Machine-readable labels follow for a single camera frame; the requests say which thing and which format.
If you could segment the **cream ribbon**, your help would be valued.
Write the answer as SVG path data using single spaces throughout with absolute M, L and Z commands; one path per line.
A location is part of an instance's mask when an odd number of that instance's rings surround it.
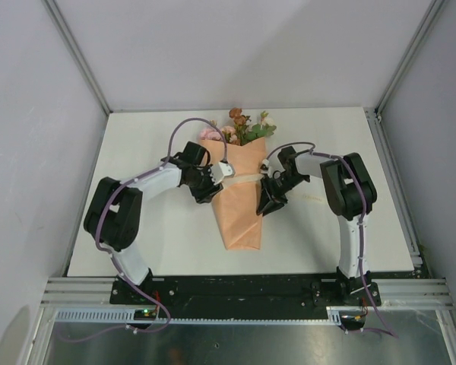
M 223 180 L 222 185 L 225 189 L 228 189 L 229 187 L 234 186 L 234 185 L 239 185 L 239 184 L 244 184 L 244 183 L 258 183 L 261 181 L 261 179 L 263 177 L 264 177 L 264 175 L 260 174 L 260 173 L 229 177 L 229 178 L 225 178 Z M 310 200 L 310 201 L 314 201 L 314 202 L 321 203 L 321 204 L 327 202 L 326 198 L 323 198 L 323 197 L 317 196 L 317 195 L 310 195 L 307 193 L 291 192 L 290 197 L 299 197 L 299 198 L 303 198 L 305 200 Z

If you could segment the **orange beige wrapping paper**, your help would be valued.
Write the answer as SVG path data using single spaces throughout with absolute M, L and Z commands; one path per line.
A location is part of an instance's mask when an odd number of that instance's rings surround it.
M 261 162 L 267 156 L 264 138 L 243 146 L 224 145 L 221 141 L 201 140 L 200 145 L 211 154 L 213 163 L 227 161 L 233 165 L 235 176 L 260 173 Z M 211 205 L 217 226 L 227 250 L 261 248 L 262 216 L 256 214 L 261 197 L 261 181 L 234 185 L 215 195 Z

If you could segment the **pink fake flower stem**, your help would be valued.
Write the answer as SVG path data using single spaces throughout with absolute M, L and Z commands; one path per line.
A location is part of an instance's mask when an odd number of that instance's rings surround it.
M 200 140 L 212 140 L 222 141 L 223 139 L 228 144 L 239 144 L 240 140 L 236 134 L 236 130 L 233 126 L 226 125 L 220 128 L 220 132 L 217 131 L 217 121 L 210 120 L 209 126 L 203 129 L 198 137 Z

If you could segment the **white fake flower stem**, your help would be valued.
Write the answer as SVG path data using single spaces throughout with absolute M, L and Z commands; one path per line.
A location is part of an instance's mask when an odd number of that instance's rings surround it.
M 251 142 L 259 138 L 271 137 L 276 129 L 277 127 L 270 113 L 263 111 L 260 113 L 259 120 L 249 125 L 245 136 L 247 141 Z

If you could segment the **brown orange fake flower stem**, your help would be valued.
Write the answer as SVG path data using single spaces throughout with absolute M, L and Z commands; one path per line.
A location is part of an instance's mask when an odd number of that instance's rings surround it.
M 249 117 L 242 114 L 241 108 L 232 108 L 229 111 L 229 117 L 234 124 L 234 135 L 237 137 L 238 145 L 244 145 L 247 141 L 246 134 L 248 132 Z

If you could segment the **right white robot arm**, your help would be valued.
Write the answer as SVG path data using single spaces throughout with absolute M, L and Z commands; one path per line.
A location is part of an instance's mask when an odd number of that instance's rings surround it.
M 378 195 L 363 159 L 358 153 L 345 156 L 310 149 L 297 152 L 296 142 L 283 144 L 271 153 L 283 167 L 275 173 L 268 160 L 261 165 L 261 197 L 256 214 L 266 216 L 287 203 L 287 193 L 312 177 L 322 180 L 326 201 L 337 217 L 340 232 L 340 259 L 333 282 L 311 284 L 313 303 L 358 306 L 374 300 L 370 269 L 366 259 L 368 216 Z

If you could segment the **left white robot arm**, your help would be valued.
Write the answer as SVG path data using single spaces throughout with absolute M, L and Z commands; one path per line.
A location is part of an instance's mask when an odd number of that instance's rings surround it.
M 234 173 L 226 158 L 215 163 L 206 148 L 189 141 L 183 151 L 163 158 L 152 170 L 123 181 L 104 177 L 98 182 L 83 227 L 128 282 L 126 294 L 135 303 L 146 303 L 153 294 L 145 280 L 151 270 L 135 242 L 142 203 L 183 185 L 198 204 L 209 203 Z

